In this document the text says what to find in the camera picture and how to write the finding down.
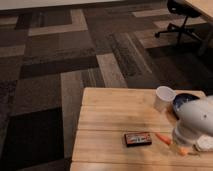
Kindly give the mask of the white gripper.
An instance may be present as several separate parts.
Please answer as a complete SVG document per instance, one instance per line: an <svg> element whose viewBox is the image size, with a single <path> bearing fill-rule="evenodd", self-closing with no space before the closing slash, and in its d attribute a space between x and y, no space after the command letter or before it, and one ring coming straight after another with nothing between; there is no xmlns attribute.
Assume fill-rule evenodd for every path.
<svg viewBox="0 0 213 171"><path fill-rule="evenodd" d="M200 138L200 133L182 124L177 124L172 131L173 141L180 146L192 146Z"/></svg>

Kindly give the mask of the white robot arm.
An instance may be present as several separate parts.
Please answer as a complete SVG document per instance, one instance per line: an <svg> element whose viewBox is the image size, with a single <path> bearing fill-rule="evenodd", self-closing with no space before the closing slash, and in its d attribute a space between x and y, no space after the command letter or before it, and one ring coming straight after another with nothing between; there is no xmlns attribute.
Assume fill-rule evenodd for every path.
<svg viewBox="0 0 213 171"><path fill-rule="evenodd" d="M180 146L192 146L202 135L213 137L213 96L182 103L175 112L172 138Z"/></svg>

